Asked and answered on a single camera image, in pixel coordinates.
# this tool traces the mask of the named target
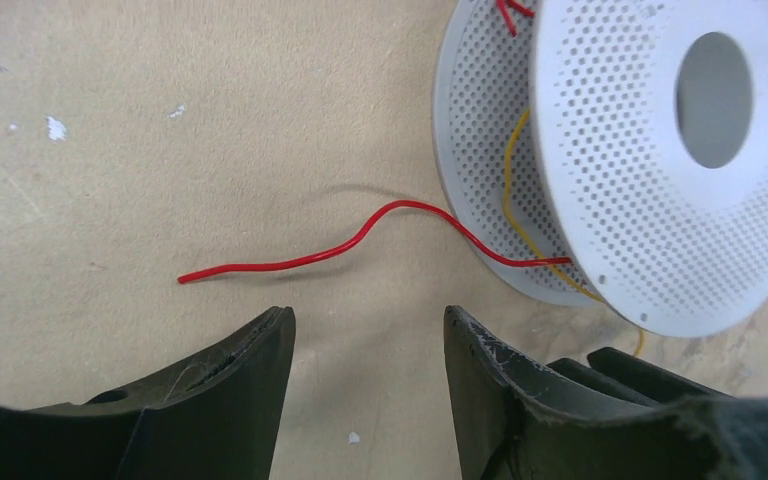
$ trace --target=beige table surface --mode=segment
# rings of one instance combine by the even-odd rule
[[[83,402],[290,305],[273,478],[452,479],[446,305],[540,360],[633,349],[614,314],[518,294],[420,214],[296,273],[175,283],[331,246],[393,198],[445,205],[430,101],[453,8],[0,0],[0,403]],[[768,395],[768,303],[718,336],[650,337],[644,358]]]

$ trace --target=perforated disc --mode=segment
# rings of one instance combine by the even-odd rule
[[[768,1],[552,0],[535,39],[540,172],[593,287],[663,335],[748,317],[768,297]]]
[[[434,140],[443,187],[458,219],[496,252],[535,258],[502,211],[505,145],[528,105],[531,20],[514,13],[511,37],[494,0],[462,0],[455,8],[437,66]],[[548,256],[566,256],[553,225],[534,162],[530,129],[514,156],[512,208],[517,220]],[[592,301],[546,268],[515,269],[479,255],[517,290],[559,305]],[[574,267],[562,267],[583,281]]]

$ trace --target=spool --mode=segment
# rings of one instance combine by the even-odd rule
[[[553,0],[508,33],[493,0],[446,32],[434,134],[455,215],[530,258],[504,218],[517,118],[515,216],[547,256],[623,318],[696,337],[768,297],[768,2]],[[590,303],[546,269],[484,259],[538,300]]]

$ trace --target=black plastic part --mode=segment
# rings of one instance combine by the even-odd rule
[[[613,349],[590,357],[600,370],[562,361],[556,371],[459,307],[446,310],[444,337],[464,480],[768,479],[768,400]]]
[[[0,478],[266,480],[295,342],[290,308],[84,405],[0,407]]]

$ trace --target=red wire piece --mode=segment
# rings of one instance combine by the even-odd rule
[[[496,6],[499,7],[499,11],[502,13],[502,18],[505,20],[505,25],[508,26],[508,31],[511,32],[512,37],[516,37],[516,25],[514,25],[514,20],[511,18],[511,13],[508,11],[508,7],[513,8],[526,17],[534,18],[534,10],[526,8],[516,0],[496,0]]]
[[[487,248],[486,245],[481,243],[481,240],[479,240],[475,235],[472,234],[472,232],[467,230],[466,227],[464,227],[459,221],[457,221],[455,217],[449,215],[449,213],[447,213],[446,211],[441,210],[433,205],[429,205],[423,202],[417,202],[414,200],[396,200],[395,202],[390,202],[387,205],[384,205],[383,207],[378,209],[378,211],[375,212],[375,214],[373,214],[369,218],[369,220],[367,220],[366,223],[363,224],[363,227],[361,227],[361,229],[358,230],[358,233],[356,233],[355,236],[350,238],[349,241],[347,241],[342,245],[338,245],[334,248],[330,248],[328,250],[325,250],[319,253],[314,253],[313,255],[296,258],[294,260],[287,260],[284,262],[234,263],[229,265],[221,265],[218,267],[208,268],[207,270],[201,270],[198,272],[182,275],[178,277],[178,283],[183,285],[185,283],[203,280],[205,278],[212,277],[214,275],[221,275],[223,273],[231,273],[231,272],[277,272],[280,270],[289,270],[291,268],[310,265],[311,263],[321,262],[323,260],[328,260],[329,258],[334,258],[337,255],[346,253],[347,251],[354,248],[358,243],[360,243],[361,240],[363,240],[364,237],[366,237],[366,234],[369,233],[370,230],[372,230],[372,227],[375,226],[378,220],[381,220],[381,217],[383,217],[384,215],[387,215],[393,210],[396,210],[397,208],[415,208],[418,210],[423,210],[429,213],[433,213],[434,215],[437,215],[443,220],[446,220],[447,222],[449,222],[453,227],[455,227],[459,232],[461,232],[461,234],[464,237],[466,237],[470,242],[472,242],[472,244],[475,245],[479,250],[481,250],[482,253],[492,258],[493,260],[501,263],[502,265],[507,265],[509,267],[525,268],[525,267],[546,267],[549,265],[563,265],[566,263],[572,263],[572,261],[567,257],[543,258],[540,260],[511,260],[510,258],[505,258],[499,255],[498,253]]]

